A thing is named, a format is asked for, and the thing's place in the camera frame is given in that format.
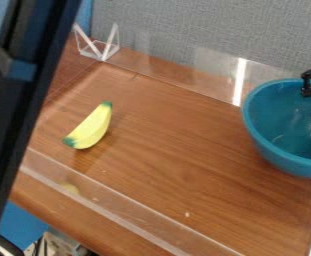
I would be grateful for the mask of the black blue robot arm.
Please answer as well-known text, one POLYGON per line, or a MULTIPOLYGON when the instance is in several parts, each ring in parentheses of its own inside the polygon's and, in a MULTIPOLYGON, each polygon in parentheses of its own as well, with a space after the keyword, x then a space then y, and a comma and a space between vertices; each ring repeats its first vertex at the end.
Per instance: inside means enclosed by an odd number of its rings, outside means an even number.
POLYGON ((10 0, 0 197, 99 256, 311 256, 311 57, 262 0, 10 0))

